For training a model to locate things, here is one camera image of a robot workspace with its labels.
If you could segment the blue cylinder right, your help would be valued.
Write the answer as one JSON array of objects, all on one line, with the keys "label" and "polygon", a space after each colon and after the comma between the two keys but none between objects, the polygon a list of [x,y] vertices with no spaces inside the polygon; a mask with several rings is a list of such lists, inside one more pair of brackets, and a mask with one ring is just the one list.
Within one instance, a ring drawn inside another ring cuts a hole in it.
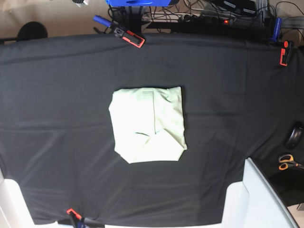
[{"label": "blue cylinder right", "polygon": [[280,36],[280,30],[281,30],[281,24],[282,24],[282,18],[277,17],[275,19],[274,25],[273,25],[273,32],[272,36],[269,38],[272,42],[277,42]]}]

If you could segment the red clamp bottom edge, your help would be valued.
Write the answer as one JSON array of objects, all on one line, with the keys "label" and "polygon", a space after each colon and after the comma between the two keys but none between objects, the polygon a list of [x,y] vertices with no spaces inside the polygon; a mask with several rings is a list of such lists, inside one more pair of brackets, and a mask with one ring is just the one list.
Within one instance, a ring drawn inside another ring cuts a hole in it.
[{"label": "red clamp bottom edge", "polygon": [[67,211],[66,211],[66,213],[68,214],[68,215],[70,215],[70,214],[72,214],[72,215],[74,215],[78,220],[81,220],[82,219],[82,216],[80,215],[80,214],[78,214],[74,209],[72,209],[72,208],[69,208]]}]

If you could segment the red black clamp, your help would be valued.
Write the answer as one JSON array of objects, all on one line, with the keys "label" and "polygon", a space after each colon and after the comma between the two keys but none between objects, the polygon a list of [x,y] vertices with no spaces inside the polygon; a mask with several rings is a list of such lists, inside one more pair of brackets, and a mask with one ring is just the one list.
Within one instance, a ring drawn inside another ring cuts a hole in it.
[{"label": "red black clamp", "polygon": [[280,61],[279,64],[282,66],[287,66],[294,49],[294,42],[286,40],[283,42],[283,47],[281,48]]},{"label": "red black clamp", "polygon": [[138,36],[137,34],[129,31],[129,30],[125,30],[119,27],[116,27],[114,30],[114,35],[120,39],[123,39],[124,41],[134,45],[137,48],[141,48],[142,45],[145,42],[145,39]]}]

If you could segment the light green T-shirt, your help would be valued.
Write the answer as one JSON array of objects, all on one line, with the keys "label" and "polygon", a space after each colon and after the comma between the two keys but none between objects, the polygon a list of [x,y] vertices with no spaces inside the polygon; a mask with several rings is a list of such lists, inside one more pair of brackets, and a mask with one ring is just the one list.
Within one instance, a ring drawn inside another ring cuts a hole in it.
[{"label": "light green T-shirt", "polygon": [[177,162],[188,148],[179,86],[117,90],[109,113],[114,150],[128,164]]}]

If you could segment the red black clamp top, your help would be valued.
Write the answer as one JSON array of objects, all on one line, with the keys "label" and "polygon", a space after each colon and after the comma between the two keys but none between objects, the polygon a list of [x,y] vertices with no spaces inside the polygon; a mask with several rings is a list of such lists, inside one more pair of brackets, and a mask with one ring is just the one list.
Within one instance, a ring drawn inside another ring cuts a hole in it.
[{"label": "red black clamp top", "polygon": [[125,30],[119,27],[116,27],[114,30],[114,35],[120,39],[123,39],[124,41],[134,45],[137,48],[141,48],[142,45],[145,42],[145,39],[138,36],[137,34],[129,31],[129,30]]}]

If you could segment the blue plastic box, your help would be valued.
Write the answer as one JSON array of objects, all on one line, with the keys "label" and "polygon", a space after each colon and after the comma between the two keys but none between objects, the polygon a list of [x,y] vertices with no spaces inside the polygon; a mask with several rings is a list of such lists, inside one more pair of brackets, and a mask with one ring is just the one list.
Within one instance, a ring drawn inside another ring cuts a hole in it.
[{"label": "blue plastic box", "polygon": [[113,7],[122,7],[122,6],[167,7],[177,4],[179,0],[106,0],[105,2]]}]

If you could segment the orange handled scissors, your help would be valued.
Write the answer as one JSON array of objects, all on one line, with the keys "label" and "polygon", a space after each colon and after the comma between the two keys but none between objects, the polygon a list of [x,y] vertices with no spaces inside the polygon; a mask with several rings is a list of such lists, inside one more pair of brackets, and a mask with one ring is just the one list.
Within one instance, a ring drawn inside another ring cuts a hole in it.
[{"label": "orange handled scissors", "polygon": [[280,171],[284,171],[291,168],[303,170],[304,166],[296,162],[292,154],[284,154],[278,157],[278,169]]}]

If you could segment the black table cloth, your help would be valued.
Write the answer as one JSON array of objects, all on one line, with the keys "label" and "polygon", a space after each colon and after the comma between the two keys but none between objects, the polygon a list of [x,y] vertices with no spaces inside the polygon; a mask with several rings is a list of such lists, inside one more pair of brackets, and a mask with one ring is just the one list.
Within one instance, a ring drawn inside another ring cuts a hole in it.
[{"label": "black table cloth", "polygon": [[[235,38],[150,34],[142,48],[111,35],[0,47],[0,165],[36,224],[73,208],[103,224],[219,223],[226,189],[251,157],[287,206],[304,200],[302,171],[277,158],[304,120],[304,53]],[[179,162],[127,164],[108,107],[121,88],[180,86],[188,146]]]}]

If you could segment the white table block left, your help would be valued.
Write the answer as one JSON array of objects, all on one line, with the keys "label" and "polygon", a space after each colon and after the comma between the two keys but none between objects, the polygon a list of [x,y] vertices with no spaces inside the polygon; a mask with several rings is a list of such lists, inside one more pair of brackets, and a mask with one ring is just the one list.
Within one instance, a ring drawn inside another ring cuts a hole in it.
[{"label": "white table block left", "polygon": [[5,179],[0,172],[0,227],[33,228],[34,226],[19,185],[14,180]]}]

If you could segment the red black clamp right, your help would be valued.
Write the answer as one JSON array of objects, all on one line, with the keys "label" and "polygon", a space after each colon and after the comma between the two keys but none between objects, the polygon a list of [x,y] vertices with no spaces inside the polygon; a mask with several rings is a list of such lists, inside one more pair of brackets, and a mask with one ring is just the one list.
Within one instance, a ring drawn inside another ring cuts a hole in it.
[{"label": "red black clamp right", "polygon": [[286,40],[283,42],[283,47],[281,48],[280,61],[279,64],[282,66],[287,66],[294,49],[294,42]]}]

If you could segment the black round tape roll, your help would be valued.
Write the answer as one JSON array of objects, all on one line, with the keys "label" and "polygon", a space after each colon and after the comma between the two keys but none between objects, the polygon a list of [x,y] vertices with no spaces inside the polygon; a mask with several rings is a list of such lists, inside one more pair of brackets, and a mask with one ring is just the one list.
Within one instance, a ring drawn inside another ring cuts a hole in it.
[{"label": "black round tape roll", "polygon": [[288,136],[285,146],[289,150],[293,150],[301,141],[303,136],[303,128],[295,127]]}]

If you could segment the white power strip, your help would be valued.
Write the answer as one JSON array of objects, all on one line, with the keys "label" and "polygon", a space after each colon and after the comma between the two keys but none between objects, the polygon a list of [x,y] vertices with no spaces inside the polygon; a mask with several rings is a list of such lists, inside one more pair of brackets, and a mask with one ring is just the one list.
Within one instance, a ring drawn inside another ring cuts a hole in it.
[{"label": "white power strip", "polygon": [[143,22],[205,22],[212,24],[229,25],[237,20],[234,15],[207,15],[207,14],[190,14],[190,13],[145,13],[142,16]]}]

